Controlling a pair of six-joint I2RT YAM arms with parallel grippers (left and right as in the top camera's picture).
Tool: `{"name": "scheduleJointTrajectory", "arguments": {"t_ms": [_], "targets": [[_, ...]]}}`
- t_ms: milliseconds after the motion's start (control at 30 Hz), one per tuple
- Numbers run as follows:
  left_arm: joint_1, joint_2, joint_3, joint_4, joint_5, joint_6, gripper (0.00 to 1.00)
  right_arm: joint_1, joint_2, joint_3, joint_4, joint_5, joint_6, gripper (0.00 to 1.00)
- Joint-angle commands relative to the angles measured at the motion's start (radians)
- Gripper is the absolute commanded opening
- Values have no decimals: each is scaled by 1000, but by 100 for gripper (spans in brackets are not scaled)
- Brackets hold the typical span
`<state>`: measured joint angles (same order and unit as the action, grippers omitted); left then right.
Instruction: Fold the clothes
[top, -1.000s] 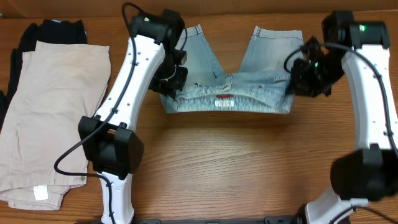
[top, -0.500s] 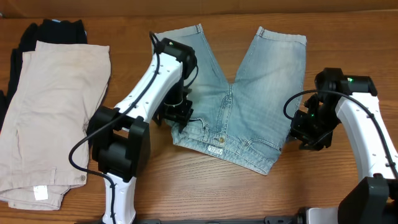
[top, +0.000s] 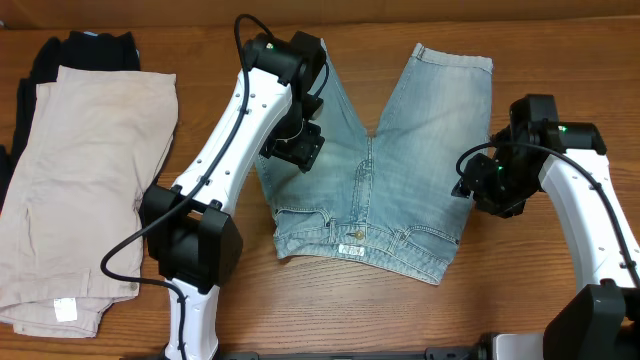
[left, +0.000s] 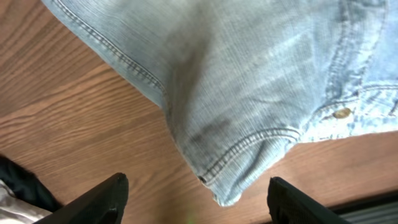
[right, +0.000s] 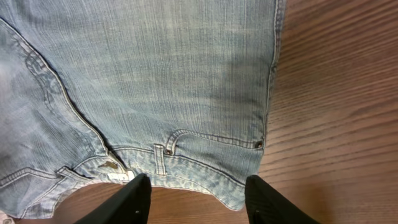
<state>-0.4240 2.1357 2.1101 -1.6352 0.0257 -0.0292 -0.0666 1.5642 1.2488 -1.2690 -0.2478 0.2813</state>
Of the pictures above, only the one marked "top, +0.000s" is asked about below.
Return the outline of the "light blue denim shorts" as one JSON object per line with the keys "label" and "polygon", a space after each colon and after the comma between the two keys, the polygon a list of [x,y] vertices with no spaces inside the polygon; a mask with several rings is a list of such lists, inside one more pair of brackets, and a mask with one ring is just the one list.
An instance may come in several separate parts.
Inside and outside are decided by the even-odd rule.
{"label": "light blue denim shorts", "polygon": [[314,83],[324,144],[308,172],[255,166],[279,258],[355,261],[437,285],[472,207],[452,195],[456,163],[488,138],[493,62],[417,45],[369,133],[333,67]]}

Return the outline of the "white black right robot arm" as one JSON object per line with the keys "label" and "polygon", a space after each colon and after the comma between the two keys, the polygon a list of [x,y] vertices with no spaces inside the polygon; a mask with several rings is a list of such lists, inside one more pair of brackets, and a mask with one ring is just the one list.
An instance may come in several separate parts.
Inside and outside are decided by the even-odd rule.
{"label": "white black right robot arm", "polygon": [[493,334],[469,359],[639,357],[639,245],[611,182],[607,147],[593,123],[562,122],[551,95],[510,106],[509,125],[456,162],[455,197],[482,212],[521,214],[537,192],[550,198],[576,278],[575,297],[541,333]]}

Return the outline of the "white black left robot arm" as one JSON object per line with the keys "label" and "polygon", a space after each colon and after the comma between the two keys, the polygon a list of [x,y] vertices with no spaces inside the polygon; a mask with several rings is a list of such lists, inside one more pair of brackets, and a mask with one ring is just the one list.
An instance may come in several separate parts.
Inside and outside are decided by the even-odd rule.
{"label": "white black left robot arm", "polygon": [[[160,221],[145,236],[148,252],[171,287],[162,359],[218,355],[218,295],[243,248],[233,214],[255,160],[276,157],[306,173],[324,143],[312,122],[323,106],[312,85],[329,72],[320,39],[260,33],[243,54],[247,68],[203,149],[170,188],[153,185],[144,195],[145,222]],[[165,213],[170,218],[160,220]]]}

